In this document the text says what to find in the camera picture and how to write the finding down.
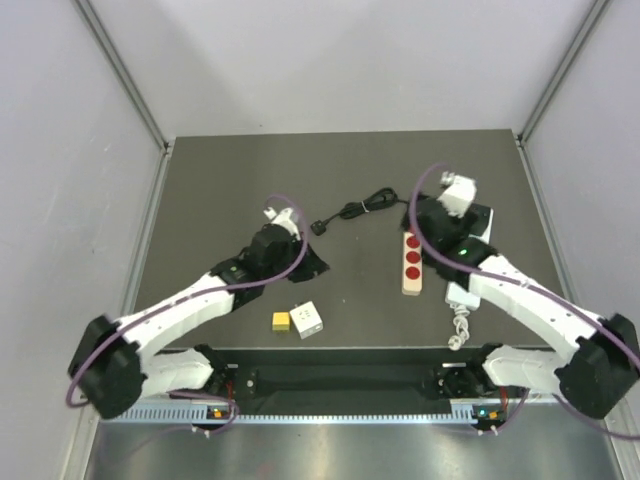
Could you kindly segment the white red power strip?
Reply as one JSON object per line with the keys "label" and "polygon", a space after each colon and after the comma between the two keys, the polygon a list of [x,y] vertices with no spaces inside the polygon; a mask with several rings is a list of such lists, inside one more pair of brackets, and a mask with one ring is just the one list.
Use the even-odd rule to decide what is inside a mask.
{"label": "white red power strip", "polygon": [[423,288],[423,264],[421,245],[409,230],[403,233],[402,293],[417,296]]}

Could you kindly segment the yellow USB charger plug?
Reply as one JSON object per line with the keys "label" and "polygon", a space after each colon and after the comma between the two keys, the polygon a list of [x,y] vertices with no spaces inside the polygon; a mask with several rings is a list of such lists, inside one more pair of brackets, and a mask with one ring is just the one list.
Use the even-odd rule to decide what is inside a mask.
{"label": "yellow USB charger plug", "polygon": [[271,326],[274,332],[288,332],[291,328],[290,314],[288,312],[274,312]]}

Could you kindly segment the black adapter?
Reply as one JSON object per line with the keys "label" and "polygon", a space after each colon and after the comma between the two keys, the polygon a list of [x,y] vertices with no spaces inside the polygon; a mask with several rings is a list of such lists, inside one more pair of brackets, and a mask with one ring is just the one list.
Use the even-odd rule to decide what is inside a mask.
{"label": "black adapter", "polygon": [[469,213],[475,215],[475,220],[470,227],[469,234],[488,243],[492,231],[494,210],[491,207],[473,203],[469,208]]}

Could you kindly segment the white multi-socket power strip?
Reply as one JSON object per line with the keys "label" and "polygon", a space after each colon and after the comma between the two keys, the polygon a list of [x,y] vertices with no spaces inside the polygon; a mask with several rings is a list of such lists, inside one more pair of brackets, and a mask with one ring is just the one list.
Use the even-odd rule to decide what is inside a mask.
{"label": "white multi-socket power strip", "polygon": [[463,306],[469,311],[476,311],[481,304],[481,299],[478,296],[469,293],[453,282],[447,286],[445,301],[452,309]]}

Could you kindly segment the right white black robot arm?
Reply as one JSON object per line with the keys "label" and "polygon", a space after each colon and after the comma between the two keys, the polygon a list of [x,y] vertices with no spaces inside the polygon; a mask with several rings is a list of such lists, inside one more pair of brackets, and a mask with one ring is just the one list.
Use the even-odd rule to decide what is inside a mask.
{"label": "right white black robot arm", "polygon": [[545,350],[487,343],[464,367],[439,372],[442,392],[482,397],[501,387],[537,390],[562,398],[581,415],[604,419],[639,381],[634,323],[604,317],[555,294],[515,267],[477,234],[475,180],[446,172],[442,191],[416,186],[403,229],[415,236],[422,262],[448,283],[478,297],[535,333]]}

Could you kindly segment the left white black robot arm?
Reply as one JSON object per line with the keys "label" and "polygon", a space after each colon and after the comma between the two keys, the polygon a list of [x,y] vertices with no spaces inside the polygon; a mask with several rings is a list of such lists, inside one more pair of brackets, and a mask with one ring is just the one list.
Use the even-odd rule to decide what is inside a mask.
{"label": "left white black robot arm", "polygon": [[165,347],[257,300],[275,282],[306,282],[329,268],[310,246],[297,205],[263,213],[267,221],[250,244],[192,285],[136,313],[91,320],[68,367],[68,407],[91,406],[112,420],[145,397],[184,390],[220,394],[227,374],[214,351],[198,345],[165,353]]}

